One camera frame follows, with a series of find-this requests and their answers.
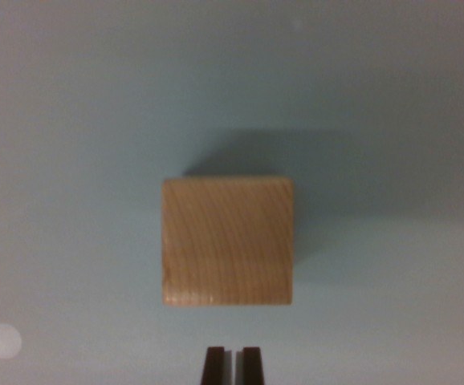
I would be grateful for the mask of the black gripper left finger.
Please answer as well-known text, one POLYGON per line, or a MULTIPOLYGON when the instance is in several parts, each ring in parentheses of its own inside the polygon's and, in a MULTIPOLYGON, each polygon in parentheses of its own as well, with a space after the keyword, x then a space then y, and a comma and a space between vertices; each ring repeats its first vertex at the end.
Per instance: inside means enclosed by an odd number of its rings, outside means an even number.
POLYGON ((232 352, 223 346, 209 346, 201 374, 201 385, 232 384, 232 352))

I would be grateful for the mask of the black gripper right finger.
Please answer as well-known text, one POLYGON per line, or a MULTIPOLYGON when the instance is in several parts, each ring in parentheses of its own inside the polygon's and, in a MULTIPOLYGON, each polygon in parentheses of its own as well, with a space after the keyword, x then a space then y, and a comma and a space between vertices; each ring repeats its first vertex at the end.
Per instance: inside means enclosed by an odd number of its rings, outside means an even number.
POLYGON ((236 385, 265 385, 263 359, 258 346, 243 347, 235 356, 236 385))

